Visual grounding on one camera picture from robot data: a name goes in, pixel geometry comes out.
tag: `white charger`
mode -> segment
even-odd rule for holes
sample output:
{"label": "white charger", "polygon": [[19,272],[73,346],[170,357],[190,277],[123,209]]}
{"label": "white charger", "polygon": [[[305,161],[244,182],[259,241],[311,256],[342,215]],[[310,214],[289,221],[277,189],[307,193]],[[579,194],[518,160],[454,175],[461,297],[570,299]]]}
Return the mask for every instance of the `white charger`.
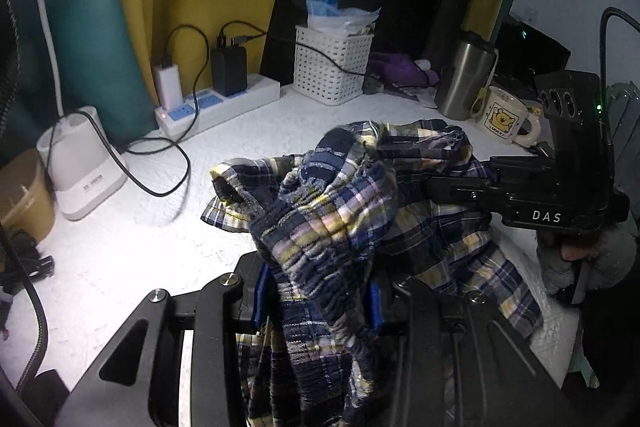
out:
{"label": "white charger", "polygon": [[178,66],[172,64],[167,68],[154,66],[154,84],[160,105],[167,111],[174,110],[184,104],[180,72]]}

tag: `plastic bag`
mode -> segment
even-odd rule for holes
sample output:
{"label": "plastic bag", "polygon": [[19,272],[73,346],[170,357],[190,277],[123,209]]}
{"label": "plastic bag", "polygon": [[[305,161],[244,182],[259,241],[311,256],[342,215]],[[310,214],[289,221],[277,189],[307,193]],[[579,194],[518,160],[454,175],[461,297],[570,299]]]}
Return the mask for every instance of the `plastic bag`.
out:
{"label": "plastic bag", "polygon": [[368,12],[359,8],[338,8],[338,0],[307,0],[306,26],[333,37],[366,35],[368,26],[380,15],[380,9]]}

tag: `thermos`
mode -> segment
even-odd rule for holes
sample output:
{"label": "thermos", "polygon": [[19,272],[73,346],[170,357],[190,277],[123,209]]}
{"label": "thermos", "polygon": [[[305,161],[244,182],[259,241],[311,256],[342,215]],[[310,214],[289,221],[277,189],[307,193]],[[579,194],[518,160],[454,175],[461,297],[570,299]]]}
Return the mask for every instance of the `thermos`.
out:
{"label": "thermos", "polygon": [[494,47],[473,32],[462,35],[453,61],[442,71],[436,93],[438,110],[447,118],[467,120],[495,60]]}

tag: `yellow container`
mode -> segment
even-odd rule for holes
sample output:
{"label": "yellow container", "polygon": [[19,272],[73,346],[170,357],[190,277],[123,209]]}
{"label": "yellow container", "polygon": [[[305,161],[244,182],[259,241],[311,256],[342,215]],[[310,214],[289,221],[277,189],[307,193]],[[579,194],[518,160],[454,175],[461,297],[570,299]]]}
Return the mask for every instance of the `yellow container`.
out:
{"label": "yellow container", "polygon": [[44,166],[38,152],[29,149],[0,170],[0,220],[5,228],[25,230],[39,243],[54,219]]}

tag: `white plastic basket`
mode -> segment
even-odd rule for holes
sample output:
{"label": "white plastic basket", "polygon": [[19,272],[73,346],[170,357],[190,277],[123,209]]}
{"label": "white plastic basket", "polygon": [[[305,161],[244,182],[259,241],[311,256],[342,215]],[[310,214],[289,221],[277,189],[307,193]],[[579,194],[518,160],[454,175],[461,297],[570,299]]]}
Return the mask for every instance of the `white plastic basket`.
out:
{"label": "white plastic basket", "polygon": [[[369,60],[373,35],[345,39],[325,35],[304,26],[296,26],[296,42],[320,50],[347,71],[364,73]],[[313,50],[296,46],[293,89],[326,105],[340,105],[362,94],[359,74],[340,71]]]}

